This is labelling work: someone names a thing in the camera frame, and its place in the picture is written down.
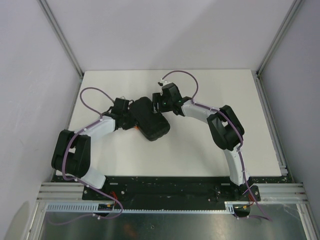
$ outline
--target white wall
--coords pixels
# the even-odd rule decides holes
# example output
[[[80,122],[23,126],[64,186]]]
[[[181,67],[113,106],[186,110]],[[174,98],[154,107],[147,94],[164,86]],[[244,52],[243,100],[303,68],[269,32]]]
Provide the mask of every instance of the white wall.
[[[37,1],[0,1],[0,23],[0,239],[18,240],[79,80]]]
[[[257,70],[293,0],[48,0],[82,70]]]
[[[307,0],[263,73],[288,164],[320,226],[320,1]]]

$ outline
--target white table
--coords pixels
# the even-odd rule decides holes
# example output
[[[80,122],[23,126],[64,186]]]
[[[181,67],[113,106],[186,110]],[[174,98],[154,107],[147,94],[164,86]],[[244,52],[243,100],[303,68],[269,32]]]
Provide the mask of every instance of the white table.
[[[168,70],[117,70],[85,72],[81,90],[96,87],[112,98],[125,96],[136,100],[161,88],[157,82]],[[190,70],[199,82],[196,101],[210,106],[230,105],[242,123],[243,155],[251,176],[281,176],[272,139],[267,127],[254,79],[250,70]],[[192,96],[196,85],[183,73],[166,78],[179,87],[181,95]],[[112,104],[102,93],[88,90],[86,103],[104,112]],[[150,142],[136,129],[117,130],[91,148],[91,165],[109,176],[228,176],[223,151],[211,136],[207,124],[198,120],[163,114],[170,123],[168,134]],[[74,131],[97,119],[79,97],[69,129]]]

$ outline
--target white tabletop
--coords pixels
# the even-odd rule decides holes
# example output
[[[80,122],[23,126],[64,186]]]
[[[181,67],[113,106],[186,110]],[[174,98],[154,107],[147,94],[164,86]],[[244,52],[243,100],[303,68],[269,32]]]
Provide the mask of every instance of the white tabletop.
[[[161,88],[157,82],[168,70],[117,70],[85,72],[81,89],[96,87],[112,98],[125,96],[136,100]],[[243,156],[251,176],[280,176],[280,168],[250,70],[190,70],[198,79],[195,100],[209,106],[233,108],[242,123]],[[192,96],[196,85],[183,73],[173,73],[166,80],[174,82],[181,95]],[[112,104],[103,94],[88,90],[85,102],[104,112]],[[117,130],[92,144],[91,165],[109,176],[228,176],[223,151],[211,136],[207,124],[196,119],[163,114],[170,123],[168,134],[148,141],[137,129]],[[70,130],[77,130],[98,118],[85,108],[79,97]]]

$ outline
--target cable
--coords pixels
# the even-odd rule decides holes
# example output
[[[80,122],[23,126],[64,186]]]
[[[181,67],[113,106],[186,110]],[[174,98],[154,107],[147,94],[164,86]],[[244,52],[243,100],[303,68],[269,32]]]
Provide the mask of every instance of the cable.
[[[165,79],[168,75],[172,74],[172,73],[184,73],[184,74],[188,74],[189,76],[191,76],[194,81],[195,81],[195,84],[196,84],[196,90],[191,98],[191,102],[192,104],[194,104],[195,106],[198,106],[198,107],[201,107],[201,108],[204,108],[204,109],[208,109],[212,112],[216,112],[218,114],[220,114],[227,122],[228,124],[232,127],[232,129],[235,131],[236,135],[238,136],[239,140],[240,140],[240,145],[239,147],[237,148],[237,152],[239,154],[239,158],[240,158],[240,162],[241,162],[241,168],[242,168],[242,174],[243,174],[243,178],[244,178],[244,182],[245,182],[245,185],[249,191],[249,194],[252,196],[252,199],[254,200],[255,204],[257,205],[257,207],[260,209],[260,211],[262,212],[262,214],[264,216],[256,216],[256,215],[253,215],[252,218],[262,218],[262,219],[266,219],[266,220],[269,220],[272,222],[272,219],[271,217],[269,217],[269,215],[262,209],[262,207],[260,206],[260,204],[258,203],[256,197],[254,196],[254,194],[252,193],[251,191],[251,188],[248,184],[248,181],[247,181],[247,178],[246,178],[246,168],[245,168],[245,162],[244,162],[244,158],[242,156],[242,153],[241,153],[241,147],[243,146],[244,144],[244,140],[241,136],[241,134],[239,133],[239,131],[237,130],[236,126],[231,122],[231,120],[223,113],[221,112],[220,110],[218,109],[215,109],[213,107],[210,107],[210,106],[207,106],[207,105],[204,105],[204,104],[200,104],[200,103],[197,103],[194,101],[194,98],[196,96],[196,94],[198,93],[198,90],[199,90],[199,84],[198,84],[198,81],[197,79],[189,72],[187,71],[183,71],[183,70],[174,70],[174,71],[171,71],[169,73],[167,73],[162,79]]]
[[[114,218],[118,217],[119,215],[121,215],[122,212],[123,212],[123,210],[124,210],[124,207],[122,206],[121,202],[120,202],[118,199],[116,199],[116,198],[114,198],[114,197],[112,197],[112,196],[110,196],[110,195],[102,192],[101,190],[99,190],[99,189],[97,189],[97,188],[95,188],[95,187],[93,187],[93,186],[91,186],[91,185],[89,185],[89,184],[87,184],[86,182],[82,181],[81,179],[79,179],[79,178],[77,178],[77,177],[67,177],[67,176],[66,176],[67,157],[68,157],[68,153],[69,153],[69,150],[70,150],[70,148],[71,148],[72,143],[74,142],[74,140],[76,139],[76,137],[77,137],[79,134],[81,134],[81,133],[83,133],[83,132],[85,131],[85,129],[88,129],[88,128],[91,128],[91,127],[95,126],[95,125],[98,124],[98,123],[101,121],[101,119],[102,119],[102,113],[100,113],[99,111],[95,110],[94,108],[88,106],[88,105],[84,102],[84,100],[83,100],[83,97],[82,97],[83,93],[84,93],[86,90],[89,90],[89,89],[97,90],[97,91],[103,93],[105,96],[107,96],[107,97],[114,103],[114,100],[113,100],[108,94],[106,94],[104,91],[102,91],[101,89],[96,88],[96,87],[86,87],[86,88],[84,88],[84,89],[80,92],[80,96],[79,96],[79,97],[80,97],[80,100],[81,100],[81,102],[83,103],[83,105],[84,105],[85,107],[87,107],[88,109],[90,109],[91,111],[99,114],[99,119],[98,119],[97,121],[89,124],[88,126],[85,126],[85,127],[82,128],[81,130],[79,130],[77,133],[75,133],[75,134],[73,135],[73,137],[72,137],[71,140],[69,141],[69,143],[68,143],[68,145],[67,145],[67,147],[66,147],[66,149],[65,149],[64,155],[63,155],[63,161],[62,161],[62,177],[63,177],[63,179],[66,180],[66,181],[74,180],[74,181],[76,181],[76,182],[79,182],[79,183],[87,186],[88,188],[96,191],[97,193],[99,193],[99,194],[101,194],[101,195],[103,195],[103,196],[105,196],[105,197],[107,197],[107,198],[115,201],[117,204],[119,204],[119,206],[120,206],[121,209],[120,209],[120,212],[117,213],[116,215],[114,215],[114,216],[98,216],[98,219],[114,219]],[[73,221],[75,221],[75,220],[78,220],[78,219],[80,219],[80,218],[83,218],[83,217],[86,217],[86,216],[90,216],[90,215],[91,215],[91,214],[84,214],[84,215],[81,215],[81,216],[79,216],[79,217],[71,220],[71,221],[62,222],[62,223],[55,223],[55,224],[56,224],[56,225],[68,224],[68,223],[71,223],[71,222],[73,222]]]

